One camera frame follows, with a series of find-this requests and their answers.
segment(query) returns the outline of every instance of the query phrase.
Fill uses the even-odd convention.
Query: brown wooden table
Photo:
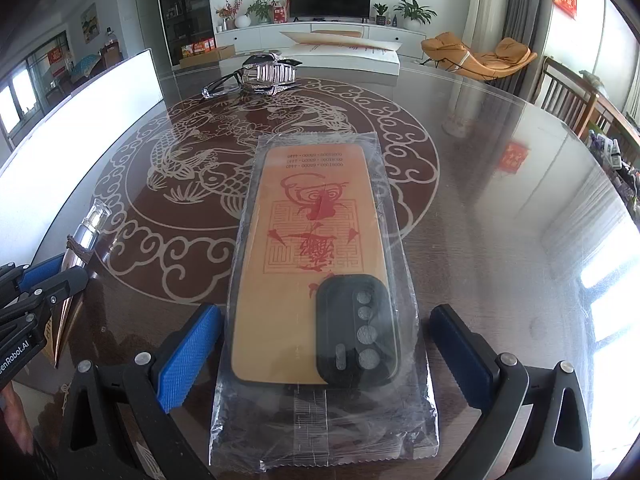
[[[237,63],[226,60],[222,70]],[[56,446],[64,391],[80,360],[117,364],[153,351],[195,304],[224,304],[258,134],[376,131],[422,318],[450,303],[497,352],[540,367],[571,361],[590,417],[594,478],[612,471],[639,431],[637,381],[628,370],[639,345],[632,305],[640,235],[569,128],[509,94],[415,64],[398,78],[302,69],[302,86],[273,98],[190,98],[219,75],[165,79],[167,111],[136,124],[98,162],[93,196],[114,215],[90,263],[86,305],[60,367],[40,355],[17,377],[45,394],[26,402],[44,446]],[[87,208],[91,200],[87,192]],[[436,457],[266,475],[434,478],[478,412],[429,340],[427,350]],[[205,462],[218,356],[219,348],[172,412]],[[493,477],[524,428],[522,411]]]

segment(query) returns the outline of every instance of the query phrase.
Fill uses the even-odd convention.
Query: white tv cabinet
[[[379,41],[397,41],[402,43],[399,56],[423,59],[420,42],[427,37],[423,32],[413,32],[404,28],[371,23],[350,22],[289,22],[265,23],[247,28],[235,28],[216,33],[216,45],[233,45],[237,53],[275,50],[294,44],[281,32],[311,32],[313,30],[356,30],[363,38]]]

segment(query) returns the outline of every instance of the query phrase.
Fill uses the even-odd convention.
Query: plant pot
[[[245,28],[251,25],[251,18],[249,18],[246,14],[241,14],[236,18],[236,27],[237,28]]]
[[[422,22],[419,22],[418,20],[404,20],[404,28],[406,30],[418,32],[422,28]]]

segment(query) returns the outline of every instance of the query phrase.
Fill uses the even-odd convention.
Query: blue textured pad
[[[431,311],[429,332],[468,405],[478,410],[490,408],[493,403],[492,376],[471,342],[439,306]]]
[[[22,281],[20,282],[20,293],[27,292],[32,286],[37,285],[44,280],[55,276],[60,272],[60,265],[62,265],[62,258],[65,253],[54,256],[49,260],[30,267],[22,275]]]
[[[218,340],[222,314],[211,305],[191,327],[167,364],[158,374],[158,401],[165,413],[180,406],[193,381]]]

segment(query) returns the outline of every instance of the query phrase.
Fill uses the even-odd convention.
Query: clear plastic bag
[[[333,178],[345,174],[353,178]],[[356,299],[353,312],[337,308],[341,296],[330,291],[346,290],[334,285],[351,279],[386,286],[386,300],[376,292],[373,315]],[[329,298],[326,317],[321,298]],[[360,324],[347,357],[336,345],[334,361],[334,331],[355,332]],[[209,463],[218,472],[261,472],[425,458],[437,450],[417,303],[377,135],[261,136],[232,264]]]

